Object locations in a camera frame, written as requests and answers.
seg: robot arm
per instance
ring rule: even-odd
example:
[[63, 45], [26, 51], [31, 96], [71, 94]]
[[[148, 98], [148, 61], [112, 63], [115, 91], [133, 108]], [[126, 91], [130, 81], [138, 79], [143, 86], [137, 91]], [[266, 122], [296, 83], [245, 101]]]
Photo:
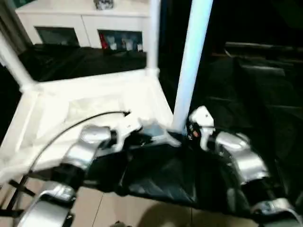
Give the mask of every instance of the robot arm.
[[282, 187], [273, 182], [268, 167], [246, 136], [215, 132], [214, 120], [204, 106], [191, 114], [189, 122], [190, 138], [198, 140], [202, 150], [213, 152], [223, 161], [222, 175], [231, 212], [250, 213], [256, 221], [269, 221], [269, 225], [291, 216], [296, 226], [302, 226], [301, 217], [285, 198]]

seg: white frame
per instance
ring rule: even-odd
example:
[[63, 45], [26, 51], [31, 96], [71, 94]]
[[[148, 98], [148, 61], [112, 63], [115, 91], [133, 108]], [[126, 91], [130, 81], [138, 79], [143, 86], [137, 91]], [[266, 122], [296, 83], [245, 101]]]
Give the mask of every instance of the white frame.
[[88, 36], [81, 15], [48, 15], [48, 14], [22, 14], [19, 13], [20, 21], [33, 44], [42, 44], [42, 40], [36, 26], [40, 27], [66, 27], [75, 30], [79, 45], [90, 46]]
[[102, 48], [98, 30], [141, 32], [143, 51], [148, 51], [148, 17], [82, 16], [84, 26], [93, 48]]
[[[212, 3], [213, 0], [193, 0], [192, 2], [173, 119], [173, 126], [177, 131], [183, 131], [184, 129], [184, 119], [187, 118], [190, 106]], [[60, 120], [62, 114], [58, 115], [57, 118], [55, 118], [55, 116], [60, 112], [59, 110], [64, 110], [66, 106], [66, 98], [62, 99], [62, 97], [69, 95], [66, 91], [71, 89], [76, 96], [79, 96], [81, 95], [79, 92], [83, 90], [87, 92], [87, 94], [97, 91], [104, 92], [105, 90], [110, 94], [113, 88], [120, 89], [117, 87], [118, 84], [125, 89], [128, 87], [125, 94], [126, 96], [130, 94], [130, 97], [126, 99], [126, 102], [129, 100], [126, 107], [130, 106], [133, 113], [138, 114], [138, 116], [143, 115], [148, 119], [150, 119], [149, 117], [154, 117], [154, 119], [157, 119], [169, 127], [173, 116], [157, 78], [159, 72], [157, 70], [159, 12], [159, 0], [151, 0], [149, 30], [150, 51], [147, 55], [147, 68], [145, 70], [113, 73], [107, 75], [107, 77], [97, 75], [36, 84], [0, 32], [0, 57], [10, 69], [14, 79], [20, 85], [21, 91], [23, 92], [15, 115], [0, 147], [0, 157], [3, 159], [0, 165], [0, 183], [28, 171], [29, 166], [33, 163], [41, 147], [33, 146], [22, 148], [21, 145], [26, 141], [30, 141], [30, 144], [34, 142], [31, 141], [32, 135], [34, 134], [35, 136], [33, 130], [39, 128], [45, 130], [49, 128], [49, 126], [51, 128], [54, 127], [52, 121], [54, 121], [54, 119]], [[136, 102], [137, 97], [142, 96], [143, 93], [148, 96], [146, 99], [147, 102], [143, 103], [145, 106], [149, 105], [146, 110], [141, 103], [137, 105]], [[47, 110], [51, 103], [53, 103], [51, 110]], [[46, 125], [37, 121], [39, 115], [44, 117], [43, 122], [45, 122]], [[58, 149], [55, 149], [57, 152], [45, 152], [38, 160], [35, 169], [45, 169], [60, 163], [61, 158], [70, 145], [60, 143], [57, 145]]]

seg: black cable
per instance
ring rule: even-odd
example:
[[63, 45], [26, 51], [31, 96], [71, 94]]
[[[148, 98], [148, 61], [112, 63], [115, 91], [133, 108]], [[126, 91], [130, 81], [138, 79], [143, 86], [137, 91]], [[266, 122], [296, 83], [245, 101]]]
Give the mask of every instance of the black cable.
[[[42, 149], [41, 149], [41, 151], [39, 152], [39, 154], [37, 155], [37, 157], [35, 158], [35, 160], [33, 161], [33, 163], [32, 163], [32, 165], [30, 166], [30, 168], [29, 168], [29, 171], [28, 171], [28, 173], [27, 174], [25, 174], [24, 175], [24, 178], [25, 178], [25, 180], [21, 183], [20, 182], [20, 185], [19, 185], [19, 188], [17, 188], [16, 189], [16, 191], [21, 191], [22, 190], [22, 188], [24, 187], [24, 184], [26, 183], [26, 179], [28, 178], [28, 175], [30, 174], [30, 173], [32, 173], [33, 172], [33, 168], [34, 168], [34, 166], [37, 164], [37, 161], [39, 160], [39, 158], [41, 157], [41, 155], [44, 153], [44, 151], [46, 150], [46, 149], [48, 149], [59, 137], [61, 137], [64, 133], [66, 133], [67, 131], [69, 131], [69, 130], [71, 130], [72, 128], [74, 128], [74, 127], [76, 127], [76, 126], [78, 126], [79, 124], [82, 124], [82, 123], [84, 123], [84, 122], [86, 122], [86, 121], [89, 121], [89, 120], [91, 120], [91, 119], [93, 119], [93, 118], [96, 118], [96, 117], [100, 117], [100, 116], [103, 116], [103, 115], [107, 115], [107, 114], [124, 114], [124, 116], [127, 116], [128, 114], [129, 114], [129, 112], [126, 112], [126, 111], [109, 111], [109, 112], [104, 112], [104, 113], [99, 113], [99, 114], [96, 114], [96, 115], [94, 115], [94, 116], [91, 116], [91, 117], [88, 117], [88, 118], [86, 118], [86, 119], [84, 119], [84, 120], [81, 120], [81, 121], [79, 121], [79, 122], [77, 122], [77, 123], [75, 123], [75, 124], [73, 124], [73, 125], [71, 125], [70, 127], [68, 127], [68, 128], [66, 128], [66, 129], [64, 129], [62, 132], [60, 132], [59, 134], [57, 134], [55, 137], [53, 137]], [[16, 198], [16, 210], [18, 210], [18, 203], [20, 202], [20, 198], [21, 198], [21, 196], [20, 195], [18, 195], [17, 194], [17, 198]], [[14, 221], [13, 221], [13, 226], [15, 226], [16, 225], [16, 220], [14, 219]]]

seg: glass cabinet door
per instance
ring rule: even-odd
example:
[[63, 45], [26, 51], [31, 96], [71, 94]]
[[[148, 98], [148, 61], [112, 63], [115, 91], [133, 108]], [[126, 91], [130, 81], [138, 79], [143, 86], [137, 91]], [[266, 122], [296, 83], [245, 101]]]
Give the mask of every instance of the glass cabinet door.
[[44, 44], [79, 46], [77, 35], [69, 27], [35, 27]]
[[142, 32], [98, 30], [102, 49], [143, 51]]

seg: black cloth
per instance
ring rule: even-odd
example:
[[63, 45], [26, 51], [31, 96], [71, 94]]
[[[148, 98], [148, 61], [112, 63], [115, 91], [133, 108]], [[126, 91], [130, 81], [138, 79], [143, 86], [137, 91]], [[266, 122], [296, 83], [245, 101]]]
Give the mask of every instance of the black cloth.
[[[146, 57], [143, 53], [102, 52], [100, 49], [71, 48], [36, 45], [20, 56], [21, 61], [38, 81], [70, 79], [97, 74], [142, 69]], [[173, 109], [178, 87], [179, 65], [173, 59], [160, 56], [160, 82], [168, 103]], [[20, 98], [16, 83], [6, 69], [0, 69], [3, 109], [1, 135], [11, 121]], [[194, 90], [191, 111], [205, 105], [216, 127], [246, 134], [258, 153], [266, 160], [274, 177], [283, 184], [292, 204], [303, 210], [301, 175], [303, 160], [302, 134], [302, 67], [274, 61], [223, 58], [200, 66]], [[119, 189], [118, 194], [140, 195], [192, 207], [225, 212], [224, 188], [220, 186], [218, 164], [191, 148], [156, 151], [157, 165], [132, 166], [125, 157], [110, 156], [94, 165], [90, 178], [99, 181], [95, 185], [103, 191]], [[115, 167], [110, 176], [105, 167]], [[148, 191], [138, 193], [138, 185], [148, 185], [144, 173], [172, 190], [184, 189], [170, 196]]]

